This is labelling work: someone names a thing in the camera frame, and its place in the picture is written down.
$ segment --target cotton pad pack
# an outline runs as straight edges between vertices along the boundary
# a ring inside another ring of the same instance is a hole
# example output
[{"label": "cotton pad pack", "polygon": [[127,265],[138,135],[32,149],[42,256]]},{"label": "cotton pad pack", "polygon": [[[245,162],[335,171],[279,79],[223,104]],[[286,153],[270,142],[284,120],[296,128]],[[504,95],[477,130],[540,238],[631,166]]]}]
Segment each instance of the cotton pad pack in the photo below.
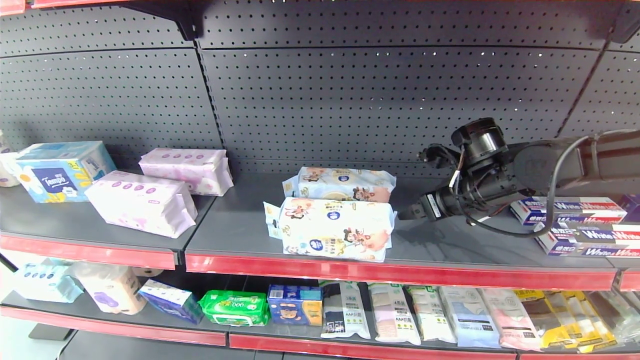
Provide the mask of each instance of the cotton pad pack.
[{"label": "cotton pad pack", "polygon": [[376,317],[377,341],[420,345],[420,334],[413,321],[402,286],[369,283],[369,293]]},{"label": "cotton pad pack", "polygon": [[439,292],[459,347],[500,348],[500,333],[475,288],[441,286]]},{"label": "cotton pad pack", "polygon": [[358,334],[371,339],[360,288],[352,281],[320,281],[324,318],[322,338],[348,338]]},{"label": "cotton pad pack", "polygon": [[396,177],[386,171],[302,167],[282,187],[288,197],[389,202]]},{"label": "cotton pad pack", "polygon": [[511,289],[479,289],[500,333],[500,345],[540,351],[540,338],[520,299]]},{"label": "cotton pad pack", "polygon": [[108,224],[177,238],[197,216],[182,181],[113,171],[85,192]]},{"label": "cotton pad pack", "polygon": [[396,213],[389,204],[288,197],[264,208],[284,254],[382,262],[391,246]]},{"label": "cotton pad pack", "polygon": [[456,343],[456,337],[444,315],[442,302],[436,288],[433,286],[407,286],[407,291],[413,299],[413,309],[418,318],[422,339]]}]

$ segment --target store shelf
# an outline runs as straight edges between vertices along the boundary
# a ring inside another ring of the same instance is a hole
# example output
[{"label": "store shelf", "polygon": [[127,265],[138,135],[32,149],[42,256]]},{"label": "store shelf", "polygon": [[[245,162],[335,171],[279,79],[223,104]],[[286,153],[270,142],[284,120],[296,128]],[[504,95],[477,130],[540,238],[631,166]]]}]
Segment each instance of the store shelf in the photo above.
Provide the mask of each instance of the store shelf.
[{"label": "store shelf", "polygon": [[[270,238],[262,201],[284,200],[282,174],[240,173],[236,185],[216,200],[189,242],[187,270],[221,274],[310,277],[352,281],[390,281],[530,289],[608,290],[616,269],[602,258],[547,256],[533,239],[502,236],[467,225],[461,217],[436,223],[398,221],[393,248],[384,263],[343,261],[282,254]],[[398,179],[392,194],[402,210],[438,181]],[[490,219],[510,231],[522,231],[509,214]]]},{"label": "store shelf", "polygon": [[174,269],[213,197],[194,196],[196,226],[177,239],[104,222],[89,202],[37,204],[21,186],[0,189],[0,248],[96,263]]}]

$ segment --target blue and white packaging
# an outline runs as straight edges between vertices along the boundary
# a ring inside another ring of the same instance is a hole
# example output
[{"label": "blue and white packaging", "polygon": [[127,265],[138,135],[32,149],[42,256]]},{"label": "blue and white packaging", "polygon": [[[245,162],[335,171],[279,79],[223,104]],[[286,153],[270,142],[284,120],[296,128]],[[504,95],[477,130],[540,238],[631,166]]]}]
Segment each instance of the blue and white packaging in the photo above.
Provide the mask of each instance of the blue and white packaging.
[{"label": "blue and white packaging", "polygon": [[[528,197],[511,203],[511,212],[522,225],[547,221],[547,198]],[[608,197],[556,197],[555,222],[617,224],[627,212]]]},{"label": "blue and white packaging", "polygon": [[198,324],[204,317],[202,308],[190,291],[149,279],[138,291],[158,310]]},{"label": "blue and white packaging", "polygon": [[500,333],[475,288],[441,286],[439,291],[459,347],[500,348]]},{"label": "blue and white packaging", "polygon": [[20,151],[15,165],[35,202],[89,201],[84,191],[116,170],[100,141],[37,143]]},{"label": "blue and white packaging", "polygon": [[15,277],[15,292],[29,300],[71,303],[83,289],[67,274],[69,266],[26,264]]}]

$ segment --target white package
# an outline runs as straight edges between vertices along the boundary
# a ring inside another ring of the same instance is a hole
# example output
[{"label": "white package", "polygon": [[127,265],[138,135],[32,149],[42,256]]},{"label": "white package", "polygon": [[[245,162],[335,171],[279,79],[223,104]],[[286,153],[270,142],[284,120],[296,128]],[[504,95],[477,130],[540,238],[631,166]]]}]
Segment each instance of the white package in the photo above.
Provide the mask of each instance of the white package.
[{"label": "white package", "polygon": [[128,266],[78,262],[71,272],[105,313],[133,315],[147,304],[138,294],[140,282]]},{"label": "white package", "polygon": [[14,273],[15,292],[29,300],[71,303],[83,293],[67,273],[69,266],[26,264]]},{"label": "white package", "polygon": [[323,294],[321,338],[348,338],[358,334],[371,339],[360,288],[353,281],[320,281]]},{"label": "white package", "polygon": [[475,288],[441,286],[438,290],[459,347],[500,348],[500,333]]},{"label": "white package", "polygon": [[196,224],[197,211],[184,181],[116,170],[85,194],[108,224],[174,239]]},{"label": "white package", "polygon": [[451,330],[442,309],[442,302],[433,286],[408,286],[407,291],[413,298],[413,308],[418,318],[422,339],[440,340],[456,343],[456,336]]},{"label": "white package", "polygon": [[400,284],[369,283],[373,313],[376,317],[377,341],[420,345],[420,334],[413,321]]}]

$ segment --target robotic arm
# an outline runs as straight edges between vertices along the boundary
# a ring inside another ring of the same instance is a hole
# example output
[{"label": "robotic arm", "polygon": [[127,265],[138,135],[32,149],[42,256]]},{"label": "robotic arm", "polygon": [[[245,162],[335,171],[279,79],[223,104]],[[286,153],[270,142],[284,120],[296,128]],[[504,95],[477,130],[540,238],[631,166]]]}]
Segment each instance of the robotic arm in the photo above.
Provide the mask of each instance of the robotic arm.
[{"label": "robotic arm", "polygon": [[640,131],[615,130],[581,138],[559,138],[507,145],[492,118],[455,130],[451,140],[460,152],[431,144],[418,157],[435,168],[453,167],[452,177],[437,190],[400,213],[400,219],[427,217],[431,221],[463,215],[475,225],[498,233],[535,237],[548,232],[509,233],[482,224],[470,213],[499,210],[513,201],[547,193],[547,213],[553,214],[556,189],[640,177]]}]

